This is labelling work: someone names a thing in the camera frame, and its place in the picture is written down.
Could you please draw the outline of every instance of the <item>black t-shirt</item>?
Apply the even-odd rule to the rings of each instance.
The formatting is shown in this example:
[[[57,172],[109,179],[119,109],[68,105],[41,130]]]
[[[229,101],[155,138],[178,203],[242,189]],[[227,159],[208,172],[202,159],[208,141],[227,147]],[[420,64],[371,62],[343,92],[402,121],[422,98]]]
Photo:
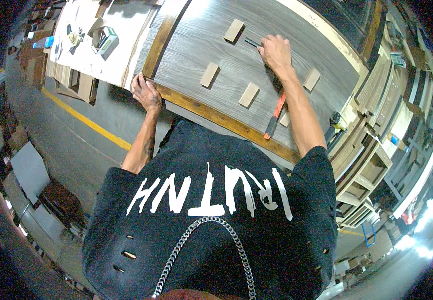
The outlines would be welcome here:
[[[288,177],[249,141],[182,121],[138,175],[108,170],[84,240],[83,272],[109,299],[149,297],[188,226],[218,216],[241,240],[258,299],[315,299],[332,276],[335,205],[323,147]],[[248,298],[223,226],[208,222],[190,235],[163,291],[174,289]]]

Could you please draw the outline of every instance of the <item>tattoo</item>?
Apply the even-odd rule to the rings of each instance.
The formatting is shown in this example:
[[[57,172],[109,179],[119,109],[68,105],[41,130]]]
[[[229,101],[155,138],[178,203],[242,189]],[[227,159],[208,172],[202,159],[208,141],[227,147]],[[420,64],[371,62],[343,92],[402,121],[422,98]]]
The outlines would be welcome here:
[[[155,148],[155,138],[151,136],[145,144],[145,147],[143,147],[143,152],[148,155],[148,160],[150,160],[153,157],[153,150]]]

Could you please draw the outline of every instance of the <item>fluorescent light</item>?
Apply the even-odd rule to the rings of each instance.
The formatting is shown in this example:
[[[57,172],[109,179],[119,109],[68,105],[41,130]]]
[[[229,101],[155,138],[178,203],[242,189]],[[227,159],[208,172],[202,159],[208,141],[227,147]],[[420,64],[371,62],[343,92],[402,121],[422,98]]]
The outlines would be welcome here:
[[[418,221],[418,224],[415,228],[415,232],[420,232],[425,228],[426,224],[428,224],[429,220],[433,218],[433,198],[427,201],[427,207],[423,217]]]
[[[7,207],[8,207],[8,209],[11,209],[13,206],[11,205],[11,203],[8,201],[8,200],[6,200],[5,199],[5,202],[7,203]]]
[[[401,238],[401,240],[399,240],[399,242],[396,243],[394,249],[397,249],[397,250],[406,250],[406,249],[409,249],[409,248],[413,247],[416,243],[417,243],[417,241],[415,241],[414,238],[409,237],[407,234],[405,234]]]
[[[18,228],[21,230],[21,232],[23,233],[24,236],[27,236],[27,235],[28,235],[28,232],[26,232],[26,231],[23,229],[23,227],[21,226],[21,224],[18,225]]]
[[[418,252],[420,257],[426,257],[428,259],[433,258],[433,250],[429,250],[427,247],[416,247],[415,250]]]

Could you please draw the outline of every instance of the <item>right hand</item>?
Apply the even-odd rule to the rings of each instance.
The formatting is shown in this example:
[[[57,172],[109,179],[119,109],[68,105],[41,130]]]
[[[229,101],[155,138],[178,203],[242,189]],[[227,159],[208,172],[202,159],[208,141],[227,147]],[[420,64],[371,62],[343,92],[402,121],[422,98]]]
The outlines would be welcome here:
[[[286,72],[293,70],[291,66],[290,41],[281,35],[269,35],[261,39],[258,52],[263,61],[281,78]]]
[[[137,99],[147,112],[160,112],[161,95],[151,82],[145,81],[142,73],[133,78],[130,92],[133,94],[133,98]]]

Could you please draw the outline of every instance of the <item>red object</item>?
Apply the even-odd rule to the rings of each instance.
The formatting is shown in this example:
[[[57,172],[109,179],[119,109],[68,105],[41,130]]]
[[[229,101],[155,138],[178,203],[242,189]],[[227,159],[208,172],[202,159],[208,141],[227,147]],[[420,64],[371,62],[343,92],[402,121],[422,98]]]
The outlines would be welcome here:
[[[285,94],[285,91],[283,91],[280,98],[278,99],[278,103],[276,104],[276,109],[275,109],[275,112],[273,113],[273,117],[270,119],[270,123],[268,124],[268,127],[266,128],[265,139],[267,139],[267,140],[269,140],[271,138],[271,136],[273,135],[273,132],[276,129],[278,117],[280,116],[281,108],[283,107],[285,100],[286,100],[286,94]]]

